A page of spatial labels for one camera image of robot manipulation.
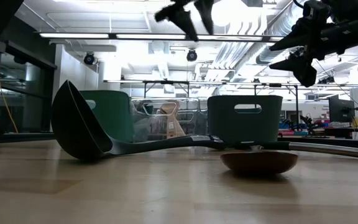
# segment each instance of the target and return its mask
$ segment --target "ceiling light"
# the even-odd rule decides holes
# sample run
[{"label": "ceiling light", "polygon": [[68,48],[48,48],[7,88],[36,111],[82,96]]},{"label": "ceiling light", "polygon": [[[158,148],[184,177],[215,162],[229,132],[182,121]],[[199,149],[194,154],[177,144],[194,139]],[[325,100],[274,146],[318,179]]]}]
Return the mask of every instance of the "ceiling light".
[{"label": "ceiling light", "polygon": [[270,38],[270,41],[271,42],[278,42],[278,41],[280,41],[280,40],[282,40],[283,39],[283,37],[271,37]]},{"label": "ceiling light", "polygon": [[112,0],[54,0],[55,2],[114,3]]},{"label": "ceiling light", "polygon": [[182,50],[187,51],[189,48],[184,46],[169,46],[169,50]]},{"label": "ceiling light", "polygon": [[225,41],[261,41],[261,36],[240,36],[240,35],[199,35],[199,40],[225,40]]},{"label": "ceiling light", "polygon": [[[55,32],[40,33],[41,37],[49,39],[107,39],[107,40],[183,40],[185,34],[114,34],[114,33],[74,33]],[[199,35],[200,41],[227,42],[277,42],[283,37],[269,35]]]},{"label": "ceiling light", "polygon": [[184,34],[117,34],[117,39],[184,40]]},{"label": "ceiling light", "polygon": [[194,84],[194,85],[222,85],[223,82],[189,82],[189,84]]},{"label": "ceiling light", "polygon": [[240,0],[220,0],[212,7],[212,20],[215,25],[221,27],[231,22],[240,22],[244,16],[247,16],[246,13],[244,14],[247,8],[248,6]]},{"label": "ceiling light", "polygon": [[81,34],[81,33],[41,33],[44,38],[60,39],[109,39],[109,34]]},{"label": "ceiling light", "polygon": [[108,83],[143,83],[141,80],[105,80]]},{"label": "ceiling light", "polygon": [[254,85],[253,83],[226,83],[228,85]]}]

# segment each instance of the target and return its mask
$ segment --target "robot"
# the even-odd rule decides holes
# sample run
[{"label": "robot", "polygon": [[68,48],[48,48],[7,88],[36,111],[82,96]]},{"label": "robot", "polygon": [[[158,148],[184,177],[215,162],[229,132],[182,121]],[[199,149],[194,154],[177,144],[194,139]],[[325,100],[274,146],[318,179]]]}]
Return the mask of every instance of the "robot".
[{"label": "robot", "polygon": [[[309,87],[316,82],[317,71],[311,66],[315,58],[324,60],[326,55],[341,55],[358,46],[358,0],[309,0],[304,6],[294,2],[303,8],[303,17],[270,50],[297,49],[270,68],[291,71],[302,85]],[[333,23],[327,23],[328,17]]]},{"label": "robot", "polygon": [[[175,0],[174,4],[171,4],[154,15],[157,22],[167,19],[173,22],[179,27],[190,40],[198,41],[196,29],[190,18],[190,12],[186,12],[183,6],[186,6],[192,0]],[[201,16],[201,20],[205,26],[205,29],[210,35],[214,34],[214,24],[212,21],[212,6],[214,0],[196,0],[194,5]]]}]

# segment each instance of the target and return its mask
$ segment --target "glass window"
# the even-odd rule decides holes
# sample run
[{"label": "glass window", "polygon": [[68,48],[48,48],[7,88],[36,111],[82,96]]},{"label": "glass window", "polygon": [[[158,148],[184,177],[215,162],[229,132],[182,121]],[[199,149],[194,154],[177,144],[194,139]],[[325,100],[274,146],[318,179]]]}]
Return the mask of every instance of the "glass window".
[{"label": "glass window", "polygon": [[44,69],[10,54],[1,55],[0,79],[2,84],[38,95],[47,94],[46,84],[52,80]]},{"label": "glass window", "polygon": [[[35,96],[24,95],[14,91],[2,89],[9,111],[20,133],[48,131],[43,128],[44,100]],[[15,132],[12,121],[7,112],[0,89],[0,122],[7,132]]]}]

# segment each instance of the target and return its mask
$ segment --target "ladle handle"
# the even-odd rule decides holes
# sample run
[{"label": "ladle handle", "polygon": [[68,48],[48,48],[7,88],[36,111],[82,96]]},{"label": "ladle handle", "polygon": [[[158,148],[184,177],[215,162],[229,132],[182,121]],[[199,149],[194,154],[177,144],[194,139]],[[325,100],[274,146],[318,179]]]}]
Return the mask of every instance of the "ladle handle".
[{"label": "ladle handle", "polygon": [[358,158],[358,148],[344,146],[330,146],[324,144],[313,144],[304,142],[290,142],[289,150],[302,152],[319,152],[340,156],[351,156]]},{"label": "ladle handle", "polygon": [[318,152],[358,158],[358,148],[355,147],[332,146],[305,142],[242,142],[240,144],[236,144],[234,148],[244,150],[249,149],[252,146],[262,146],[263,150]]}]

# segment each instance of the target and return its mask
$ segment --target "window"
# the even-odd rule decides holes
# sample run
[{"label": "window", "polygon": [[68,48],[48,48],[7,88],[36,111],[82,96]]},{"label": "window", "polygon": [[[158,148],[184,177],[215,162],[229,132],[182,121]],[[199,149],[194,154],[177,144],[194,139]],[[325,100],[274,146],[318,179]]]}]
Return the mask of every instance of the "window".
[{"label": "window", "polygon": [[48,94],[48,82],[51,76],[45,70],[24,59],[10,54],[1,55],[0,79],[2,84],[25,90],[35,95]]},{"label": "window", "polygon": [[[44,101],[41,98],[25,95],[22,93],[3,90],[3,97],[16,127],[20,133],[39,133],[48,131],[44,128]],[[7,112],[4,98],[0,90],[0,122],[7,132],[15,132],[13,123]]]},{"label": "window", "polygon": [[5,131],[16,131],[9,113],[19,133],[50,131],[53,70],[0,53],[0,81],[0,124]]}]

